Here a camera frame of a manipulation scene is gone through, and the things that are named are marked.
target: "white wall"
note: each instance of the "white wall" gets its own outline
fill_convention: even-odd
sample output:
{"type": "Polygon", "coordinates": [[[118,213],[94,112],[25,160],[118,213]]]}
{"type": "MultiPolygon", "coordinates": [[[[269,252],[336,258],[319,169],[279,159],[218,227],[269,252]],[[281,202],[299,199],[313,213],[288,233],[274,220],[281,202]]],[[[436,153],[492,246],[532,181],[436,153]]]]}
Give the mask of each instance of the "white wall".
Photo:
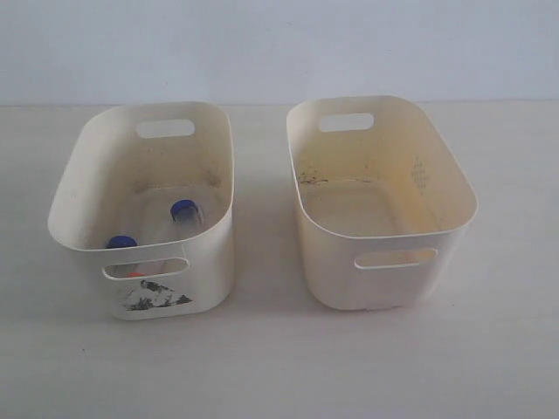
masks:
{"type": "Polygon", "coordinates": [[[555,0],[0,0],[0,104],[559,98],[555,0]]]}

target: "white table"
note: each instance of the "white table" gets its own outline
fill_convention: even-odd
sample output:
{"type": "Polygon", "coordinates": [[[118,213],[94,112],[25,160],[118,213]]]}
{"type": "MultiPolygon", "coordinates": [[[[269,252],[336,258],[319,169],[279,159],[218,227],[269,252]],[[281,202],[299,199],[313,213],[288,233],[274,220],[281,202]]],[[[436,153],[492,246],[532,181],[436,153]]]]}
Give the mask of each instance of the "white table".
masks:
{"type": "Polygon", "coordinates": [[[559,416],[559,102],[432,103],[480,199],[421,306],[339,313],[301,273],[287,106],[228,106],[237,286],[207,313],[111,319],[46,217],[102,107],[0,108],[0,417],[559,416]]]}

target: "blue lid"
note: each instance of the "blue lid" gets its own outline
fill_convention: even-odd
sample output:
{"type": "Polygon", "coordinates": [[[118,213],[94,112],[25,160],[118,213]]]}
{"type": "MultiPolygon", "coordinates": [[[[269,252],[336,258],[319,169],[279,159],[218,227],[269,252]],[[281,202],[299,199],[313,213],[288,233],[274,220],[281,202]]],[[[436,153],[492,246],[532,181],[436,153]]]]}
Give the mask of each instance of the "blue lid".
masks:
{"type": "Polygon", "coordinates": [[[176,217],[180,214],[181,211],[194,209],[196,212],[198,211],[198,207],[191,199],[181,199],[173,204],[171,207],[171,216],[173,217],[173,221],[176,220],[176,217]]]}
{"type": "Polygon", "coordinates": [[[120,249],[121,247],[135,247],[138,243],[130,236],[114,236],[107,243],[107,249],[120,249]]]}

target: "plastic storage bin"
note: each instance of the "plastic storage bin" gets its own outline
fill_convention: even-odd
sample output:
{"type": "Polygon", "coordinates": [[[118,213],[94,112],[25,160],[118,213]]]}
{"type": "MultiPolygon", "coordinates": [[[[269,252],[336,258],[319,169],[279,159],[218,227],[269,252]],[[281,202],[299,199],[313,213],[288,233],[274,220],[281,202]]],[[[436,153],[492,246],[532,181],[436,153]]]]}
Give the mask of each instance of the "plastic storage bin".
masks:
{"type": "Polygon", "coordinates": [[[340,310],[426,298],[477,200],[425,113],[387,96],[314,100],[287,134],[313,295],[340,310]]]}
{"type": "Polygon", "coordinates": [[[123,106],[85,125],[48,225],[113,316],[198,313],[223,301],[234,282],[232,199],[231,130],[223,111],[197,102],[123,106]],[[201,234],[105,249],[107,240],[121,233],[123,218],[140,234],[169,218],[170,205],[182,198],[202,202],[201,234]],[[152,276],[117,278],[111,270],[161,260],[167,270],[152,276]]]}

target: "handle hole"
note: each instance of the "handle hole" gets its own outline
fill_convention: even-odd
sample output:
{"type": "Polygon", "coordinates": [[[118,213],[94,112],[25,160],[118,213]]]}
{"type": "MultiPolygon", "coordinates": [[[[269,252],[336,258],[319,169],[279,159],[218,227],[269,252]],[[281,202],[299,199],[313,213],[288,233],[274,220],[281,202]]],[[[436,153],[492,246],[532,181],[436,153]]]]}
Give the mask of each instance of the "handle hole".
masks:
{"type": "Polygon", "coordinates": [[[136,133],[145,139],[184,137],[196,131],[191,120],[146,120],[136,126],[136,133]]]}
{"type": "Polygon", "coordinates": [[[426,264],[437,256],[435,249],[414,251],[370,251],[355,258],[358,269],[386,269],[426,264]]]}
{"type": "Polygon", "coordinates": [[[103,273],[110,279],[124,279],[136,277],[153,277],[155,275],[170,274],[184,271],[190,266],[186,259],[171,258],[149,260],[137,264],[112,264],[103,268],[103,273]]]}
{"type": "Polygon", "coordinates": [[[319,120],[319,129],[323,133],[338,131],[362,131],[370,129],[375,123],[371,113],[346,113],[344,115],[327,115],[319,120]]]}

